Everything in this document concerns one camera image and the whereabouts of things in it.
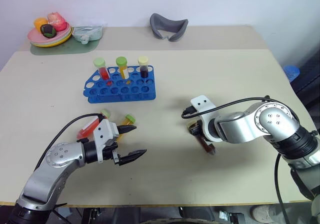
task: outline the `yellow test tube cap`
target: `yellow test tube cap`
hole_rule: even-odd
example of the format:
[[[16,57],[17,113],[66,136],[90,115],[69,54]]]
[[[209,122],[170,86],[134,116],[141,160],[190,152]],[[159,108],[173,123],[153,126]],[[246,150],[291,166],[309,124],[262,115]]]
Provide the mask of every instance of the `yellow test tube cap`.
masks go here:
[[[124,56],[119,56],[117,59],[115,59],[115,63],[118,65],[118,67],[124,67],[127,65],[127,59]]]
[[[109,118],[111,117],[111,113],[110,113],[109,111],[107,111],[106,109],[102,109],[102,110],[100,111],[100,113],[101,113],[102,115],[104,115],[107,119],[109,119]]]
[[[135,119],[132,115],[130,115],[130,114],[127,114],[127,115],[125,116],[125,118],[129,119],[130,122],[132,122],[132,124],[134,124],[134,123],[136,122],[136,119]]]
[[[139,63],[139,65],[141,65],[141,66],[147,66],[147,65],[148,65],[148,62],[149,62],[149,59],[148,59],[147,56],[145,56],[145,55],[139,56],[139,58],[138,58],[138,63]]]

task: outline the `plate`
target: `plate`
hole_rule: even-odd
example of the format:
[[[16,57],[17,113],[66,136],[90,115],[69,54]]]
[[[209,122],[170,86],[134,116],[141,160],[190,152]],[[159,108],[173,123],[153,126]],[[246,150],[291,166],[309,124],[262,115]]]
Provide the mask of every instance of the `plate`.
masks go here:
[[[66,23],[66,29],[62,31],[57,31],[56,36],[53,38],[46,38],[36,28],[33,28],[31,31],[29,31],[27,38],[30,42],[34,44],[48,45],[49,43],[61,40],[67,33],[70,32],[70,29],[71,26],[69,25],[69,23]]]
[[[69,36],[70,32],[67,32],[64,36],[62,36],[60,39],[55,40],[55,41],[47,42],[44,44],[33,42],[33,41],[30,41],[30,43],[33,45],[38,45],[38,46],[47,46],[47,45],[55,44],[55,43],[60,42],[61,40],[65,39],[67,36]]]
[[[35,44],[35,43],[31,43],[31,44],[36,46],[36,47],[39,47],[39,48],[50,48],[50,47],[58,46],[61,43],[64,43],[65,41],[67,41],[71,37],[71,35],[72,35],[72,29],[71,29],[69,35],[66,38],[64,38],[64,39],[62,39],[60,41],[57,41],[56,43],[48,44],[48,45],[38,45],[38,44]]]

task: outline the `blue test tube rack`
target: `blue test tube rack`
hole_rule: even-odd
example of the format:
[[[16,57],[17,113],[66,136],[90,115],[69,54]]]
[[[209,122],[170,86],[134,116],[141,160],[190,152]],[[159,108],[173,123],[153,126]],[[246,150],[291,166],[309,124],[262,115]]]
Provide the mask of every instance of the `blue test tube rack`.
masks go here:
[[[110,79],[103,80],[96,71],[85,82],[83,95],[88,97],[89,103],[134,102],[156,98],[153,66],[148,66],[147,78],[141,77],[139,66],[128,66],[128,79],[122,79],[118,67],[107,69]]]

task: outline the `robotic arm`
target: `robotic arm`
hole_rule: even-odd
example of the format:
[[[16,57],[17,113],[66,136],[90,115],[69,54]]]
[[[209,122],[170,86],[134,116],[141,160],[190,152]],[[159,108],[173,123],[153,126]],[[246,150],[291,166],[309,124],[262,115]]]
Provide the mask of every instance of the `robotic arm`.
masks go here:
[[[271,143],[290,166],[300,192],[312,200],[312,215],[320,223],[320,140],[316,131],[309,133],[291,109],[277,101],[256,102],[245,111],[225,115],[209,111],[216,106],[204,95],[193,98],[191,105],[182,118],[198,116],[189,132],[203,137],[208,144],[239,144],[258,137]]]
[[[113,159],[119,166],[133,162],[147,150],[120,156],[116,148],[119,134],[134,130],[133,125],[117,126],[103,119],[93,132],[94,141],[82,139],[52,146],[40,166],[26,182],[9,217],[8,224],[45,224],[65,187],[67,178],[85,164]]]

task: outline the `red liquid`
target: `red liquid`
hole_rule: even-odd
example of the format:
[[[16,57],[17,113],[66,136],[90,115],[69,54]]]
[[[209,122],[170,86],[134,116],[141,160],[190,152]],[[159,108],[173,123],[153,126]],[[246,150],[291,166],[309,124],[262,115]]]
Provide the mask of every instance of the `red liquid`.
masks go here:
[[[98,117],[95,117],[92,121],[90,121],[87,125],[85,125],[76,135],[77,139],[87,138],[91,133],[94,132],[96,127],[99,125]]]
[[[103,80],[110,79],[109,73],[108,73],[108,71],[106,70],[105,67],[100,67],[99,68],[99,74],[100,74],[100,76],[102,77]]]

